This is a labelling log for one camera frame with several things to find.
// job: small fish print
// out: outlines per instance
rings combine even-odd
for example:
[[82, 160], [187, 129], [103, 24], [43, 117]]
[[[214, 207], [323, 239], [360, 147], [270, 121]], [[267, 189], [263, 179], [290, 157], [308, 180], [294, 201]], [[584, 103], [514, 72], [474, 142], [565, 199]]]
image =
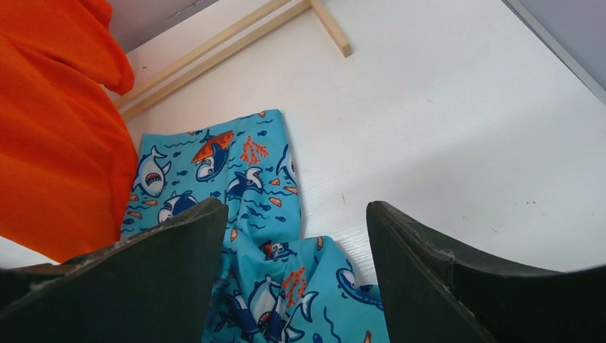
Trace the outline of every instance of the small fish print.
[[143, 219], [143, 214], [141, 214], [141, 212], [128, 211], [126, 214], [128, 214], [129, 216], [133, 216], [135, 218]]
[[236, 227], [234, 227], [232, 229], [232, 234], [229, 236], [229, 240], [230, 241], [234, 241], [234, 239], [238, 238], [238, 229], [236, 229]]
[[284, 189], [284, 190], [287, 190], [288, 192], [291, 192], [291, 193], [293, 193], [293, 194], [298, 194], [298, 193], [299, 193], [299, 191], [297, 191], [297, 189], [296, 189], [296, 188], [294, 188], [294, 187], [288, 187], [288, 186], [284, 186], [284, 188], [283, 188], [283, 189]]
[[269, 197], [269, 201], [278, 207], [282, 207], [282, 200], [280, 200], [278, 198]]

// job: wooden frame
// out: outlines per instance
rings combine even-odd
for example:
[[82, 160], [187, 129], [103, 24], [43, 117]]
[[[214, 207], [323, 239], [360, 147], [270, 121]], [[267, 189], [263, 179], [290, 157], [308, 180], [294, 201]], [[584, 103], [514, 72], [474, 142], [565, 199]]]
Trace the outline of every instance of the wooden frame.
[[[121, 109], [126, 105], [133, 103], [134, 100], [139, 98], [141, 95], [147, 93], [149, 90], [156, 87], [163, 81], [166, 81], [169, 77], [175, 75], [184, 67], [190, 65], [203, 55], [207, 54], [212, 49], [217, 48], [219, 45], [225, 43], [237, 34], [243, 32], [245, 29], [248, 29], [250, 26], [254, 25], [264, 17], [270, 15], [271, 13], [281, 8], [288, 2], [290, 2], [290, 0], [271, 0], [267, 4], [259, 7], [251, 14], [245, 16], [243, 19], [240, 19], [235, 24], [219, 32], [219, 34], [212, 37], [210, 40], [205, 41], [202, 45], [198, 46], [194, 50], [190, 51], [188, 54], [185, 54], [183, 57], [176, 60], [173, 64], [160, 71], [150, 80], [146, 81], [138, 87], [133, 88], [130, 92], [114, 100], [114, 105], [116, 105], [118, 109]], [[341, 31], [337, 23], [334, 21], [334, 19], [330, 16], [329, 12], [326, 10], [320, 0], [303, 0], [298, 4], [294, 5], [292, 8], [286, 10], [284, 13], [276, 16], [272, 20], [269, 20], [267, 23], [251, 31], [249, 34], [237, 40], [233, 44], [229, 45], [227, 48], [223, 49], [213, 57], [210, 57], [206, 61], [203, 61], [188, 72], [164, 85], [162, 88], [144, 97], [135, 105], [131, 106], [126, 111], [123, 111], [122, 118], [124, 119], [124, 121], [129, 121], [130, 119], [138, 116], [144, 111], [152, 108], [159, 102], [164, 101], [172, 94], [176, 93], [180, 89], [183, 89], [188, 84], [192, 83], [199, 77], [205, 75], [206, 73], [216, 68], [226, 60], [232, 58], [242, 50], [246, 49], [248, 46], [251, 46], [263, 37], [275, 31], [276, 29], [287, 24], [292, 19], [297, 18], [299, 15], [303, 14], [308, 9], [314, 9], [314, 12], [318, 16], [319, 20], [322, 22], [324, 28], [328, 31], [332, 40], [335, 42], [335, 44], [343, 54], [343, 57], [348, 57], [349, 55], [351, 55], [352, 49], [349, 45], [349, 42], [347, 41], [347, 38], [345, 38], [345, 35]]]

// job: blue pajama pants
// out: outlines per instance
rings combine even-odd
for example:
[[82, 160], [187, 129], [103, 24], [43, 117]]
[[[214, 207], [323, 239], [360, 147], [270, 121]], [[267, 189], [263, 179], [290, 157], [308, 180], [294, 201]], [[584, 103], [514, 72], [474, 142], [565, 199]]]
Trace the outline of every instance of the blue pajama pants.
[[388, 342], [379, 290], [358, 285], [330, 237], [299, 239], [299, 188], [282, 114], [144, 135], [128, 237], [207, 197], [229, 206], [203, 342]]

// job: orange coral print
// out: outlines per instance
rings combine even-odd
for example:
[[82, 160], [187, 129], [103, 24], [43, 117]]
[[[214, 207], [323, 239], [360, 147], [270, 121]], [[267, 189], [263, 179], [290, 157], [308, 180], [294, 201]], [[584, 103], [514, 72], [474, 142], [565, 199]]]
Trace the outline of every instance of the orange coral print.
[[242, 155], [240, 155], [240, 159], [251, 166], [261, 161], [259, 156], [264, 158], [269, 156], [267, 147], [265, 145], [255, 143], [255, 141], [252, 140], [252, 136], [248, 136], [247, 141], [242, 147]]
[[[297, 300], [303, 297], [303, 293], [305, 293], [305, 289], [307, 288], [307, 280], [305, 279], [305, 266], [301, 267], [301, 269], [290, 273], [290, 275], [282, 282], [282, 287], [285, 291], [287, 291], [286, 297], [286, 306], [290, 307], [294, 305]], [[293, 299], [293, 293], [295, 289], [297, 289], [297, 297]]]

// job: cartoon shark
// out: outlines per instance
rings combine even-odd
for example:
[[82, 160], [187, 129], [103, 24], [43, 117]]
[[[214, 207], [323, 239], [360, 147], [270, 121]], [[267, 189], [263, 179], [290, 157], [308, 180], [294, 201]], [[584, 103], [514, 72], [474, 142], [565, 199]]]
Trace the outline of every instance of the cartoon shark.
[[192, 191], [185, 191], [180, 195], [172, 192], [171, 198], [164, 202], [164, 207], [158, 212], [158, 223], [165, 222], [197, 204], [198, 201], [191, 194]]
[[364, 304], [374, 305], [383, 311], [381, 298], [369, 293], [372, 286], [367, 285], [361, 286], [359, 289], [356, 288], [356, 278], [352, 272], [351, 264], [349, 264], [349, 269], [339, 268], [337, 270], [337, 281], [339, 282], [339, 288], [343, 289], [351, 298]]
[[145, 194], [154, 198], [157, 198], [162, 194], [165, 184], [165, 175], [170, 170], [171, 162], [160, 167], [156, 162], [156, 159], [163, 159], [165, 157], [166, 155], [159, 153], [154, 145], [151, 148], [151, 153], [144, 155], [141, 158], [136, 169], [136, 177], [132, 187], [133, 192], [137, 187], [140, 187]]
[[265, 257], [265, 260], [267, 261], [273, 259], [274, 261], [277, 261], [278, 259], [283, 259], [289, 255], [296, 256], [297, 253], [293, 252], [288, 247], [288, 243], [276, 243], [272, 245], [272, 250], [269, 251], [268, 255]]
[[261, 329], [257, 326], [257, 321], [254, 320], [244, 297], [238, 291], [234, 291], [234, 295], [225, 294], [225, 297], [239, 328], [242, 330], [242, 339], [252, 342], [253, 336], [261, 332]]
[[237, 319], [242, 329], [242, 339], [252, 342], [253, 336], [259, 332], [269, 335], [271, 342], [295, 342], [304, 336], [301, 330], [290, 327], [292, 317], [301, 310], [303, 317], [311, 322], [312, 300], [318, 292], [305, 294], [294, 308], [292, 315], [286, 319], [286, 304], [284, 290], [281, 284], [274, 282], [269, 275], [260, 282], [255, 282], [248, 304], [238, 291], [234, 295], [226, 295], [233, 318]]
[[221, 331], [221, 329], [225, 327], [225, 324], [227, 324], [227, 327], [235, 327], [238, 325], [237, 319], [234, 318], [234, 315], [231, 312], [225, 313], [218, 311], [217, 314], [219, 315], [219, 322], [214, 326], [215, 332]]
[[248, 304], [253, 318], [257, 321], [257, 326], [261, 329], [266, 327], [267, 321], [271, 317], [280, 287], [281, 284], [272, 280], [269, 275], [265, 275], [265, 280], [254, 283]]
[[257, 193], [263, 192], [261, 172], [263, 169], [253, 166], [245, 171], [245, 174], [236, 171], [236, 177], [228, 185], [225, 195], [227, 199], [241, 199], [245, 191], [251, 189]]
[[289, 145], [286, 144], [284, 147], [284, 152], [282, 152], [282, 158], [278, 161], [278, 166], [276, 167], [276, 175], [280, 175], [280, 171], [284, 170], [286, 174], [286, 178], [297, 184], [297, 180], [294, 175], [294, 165], [292, 163], [292, 156], [290, 154]]
[[232, 131], [217, 136], [210, 136], [207, 132], [206, 136], [200, 141], [204, 145], [192, 159], [192, 163], [198, 166], [196, 180], [207, 182], [223, 170], [223, 167], [227, 164], [229, 144], [233, 138], [234, 133]]
[[292, 310], [292, 315], [288, 317], [287, 320], [280, 316], [281, 313], [286, 314], [286, 304], [284, 299], [284, 291], [280, 292], [276, 300], [276, 306], [272, 311], [274, 317], [270, 321], [268, 326], [268, 333], [270, 342], [274, 343], [288, 343], [295, 342], [299, 339], [303, 338], [305, 332], [302, 330], [295, 329], [290, 326], [290, 322], [294, 315], [297, 313], [297, 310], [300, 310], [301, 315], [308, 322], [312, 322], [312, 301], [317, 297], [318, 292], [311, 291], [305, 294], [301, 299], [297, 301], [297, 305]]

